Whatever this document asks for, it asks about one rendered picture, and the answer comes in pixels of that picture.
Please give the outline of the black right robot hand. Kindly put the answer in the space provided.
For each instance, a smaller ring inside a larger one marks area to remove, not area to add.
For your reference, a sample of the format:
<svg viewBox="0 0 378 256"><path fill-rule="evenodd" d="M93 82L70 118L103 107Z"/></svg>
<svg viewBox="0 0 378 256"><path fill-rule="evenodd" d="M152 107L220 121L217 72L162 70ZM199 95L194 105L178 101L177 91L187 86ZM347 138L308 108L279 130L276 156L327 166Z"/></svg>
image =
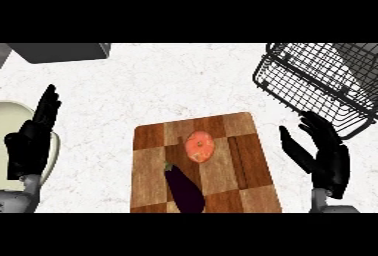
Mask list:
<svg viewBox="0 0 378 256"><path fill-rule="evenodd" d="M314 189L323 189L329 197L341 200L349 181L349 153L330 122L314 112L299 113L298 128L308 134L317 148L311 156L293 140L283 125L279 126L282 150L302 171L311 175Z"/></svg>

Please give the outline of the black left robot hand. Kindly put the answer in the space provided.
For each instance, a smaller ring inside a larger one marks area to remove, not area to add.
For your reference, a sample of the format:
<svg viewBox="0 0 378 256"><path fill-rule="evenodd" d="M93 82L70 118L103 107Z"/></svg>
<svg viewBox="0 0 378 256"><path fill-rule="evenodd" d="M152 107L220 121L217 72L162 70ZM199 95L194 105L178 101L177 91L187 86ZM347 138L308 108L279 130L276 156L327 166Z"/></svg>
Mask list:
<svg viewBox="0 0 378 256"><path fill-rule="evenodd" d="M4 136L7 149L7 179L42 173L50 150L50 135L60 107L56 86L50 84L41 95L32 118L28 119L17 132Z"/></svg>

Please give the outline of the checkered wooden cutting board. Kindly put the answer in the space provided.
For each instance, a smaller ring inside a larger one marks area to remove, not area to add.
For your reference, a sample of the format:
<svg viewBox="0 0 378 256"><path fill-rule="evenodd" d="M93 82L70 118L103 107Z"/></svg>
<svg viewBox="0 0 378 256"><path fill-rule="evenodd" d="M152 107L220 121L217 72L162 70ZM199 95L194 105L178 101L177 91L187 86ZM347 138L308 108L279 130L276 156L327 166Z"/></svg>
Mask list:
<svg viewBox="0 0 378 256"><path fill-rule="evenodd" d="M197 163L184 141L196 131L214 139L214 153ZM206 213L282 210L252 116L246 112L138 126L132 138L129 210L174 213L163 177L172 163L200 189Z"/></svg>

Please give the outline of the dark grey appliance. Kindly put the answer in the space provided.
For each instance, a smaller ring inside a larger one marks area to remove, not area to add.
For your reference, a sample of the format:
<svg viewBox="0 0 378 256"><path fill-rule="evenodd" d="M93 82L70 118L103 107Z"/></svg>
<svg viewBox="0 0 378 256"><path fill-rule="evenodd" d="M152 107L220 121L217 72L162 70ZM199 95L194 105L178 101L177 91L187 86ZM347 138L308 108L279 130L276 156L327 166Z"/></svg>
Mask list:
<svg viewBox="0 0 378 256"><path fill-rule="evenodd" d="M31 63L106 59L110 43L8 43L10 49Z"/></svg>

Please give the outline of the dark purple eggplant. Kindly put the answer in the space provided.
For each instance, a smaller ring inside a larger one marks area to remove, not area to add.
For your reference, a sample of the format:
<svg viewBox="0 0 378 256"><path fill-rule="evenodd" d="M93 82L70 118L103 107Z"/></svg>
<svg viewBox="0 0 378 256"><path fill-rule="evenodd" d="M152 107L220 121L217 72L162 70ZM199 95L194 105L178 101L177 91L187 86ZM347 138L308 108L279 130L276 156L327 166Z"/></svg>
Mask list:
<svg viewBox="0 0 378 256"><path fill-rule="evenodd" d="M205 207L205 199L196 184L171 163L165 164L163 175L180 212L200 213Z"/></svg>

